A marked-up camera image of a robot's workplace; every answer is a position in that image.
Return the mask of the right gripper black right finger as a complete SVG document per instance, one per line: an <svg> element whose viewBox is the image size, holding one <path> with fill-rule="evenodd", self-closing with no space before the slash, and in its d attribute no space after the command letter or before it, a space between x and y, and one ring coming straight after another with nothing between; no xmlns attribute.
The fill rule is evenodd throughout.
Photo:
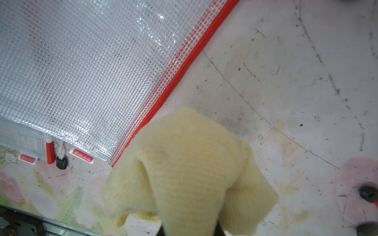
<svg viewBox="0 0 378 236"><path fill-rule="evenodd" d="M213 236L225 236L225 233L224 233L223 229L221 228L219 222L217 222L217 224L215 226Z"/></svg>

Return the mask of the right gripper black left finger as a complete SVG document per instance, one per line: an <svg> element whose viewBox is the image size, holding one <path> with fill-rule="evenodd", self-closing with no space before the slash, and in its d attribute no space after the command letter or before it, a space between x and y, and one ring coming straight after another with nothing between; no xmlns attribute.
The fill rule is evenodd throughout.
<svg viewBox="0 0 378 236"><path fill-rule="evenodd" d="M158 233L156 234L156 236L165 236L164 228L163 228L162 225L161 225Z"/></svg>

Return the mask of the yellow microfiber cloth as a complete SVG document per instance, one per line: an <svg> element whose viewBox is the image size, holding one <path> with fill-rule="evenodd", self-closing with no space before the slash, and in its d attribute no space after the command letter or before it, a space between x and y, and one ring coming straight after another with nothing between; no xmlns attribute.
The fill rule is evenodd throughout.
<svg viewBox="0 0 378 236"><path fill-rule="evenodd" d="M144 126L103 186L111 214L155 214L167 236L253 235L278 198L251 146L191 108Z"/></svg>

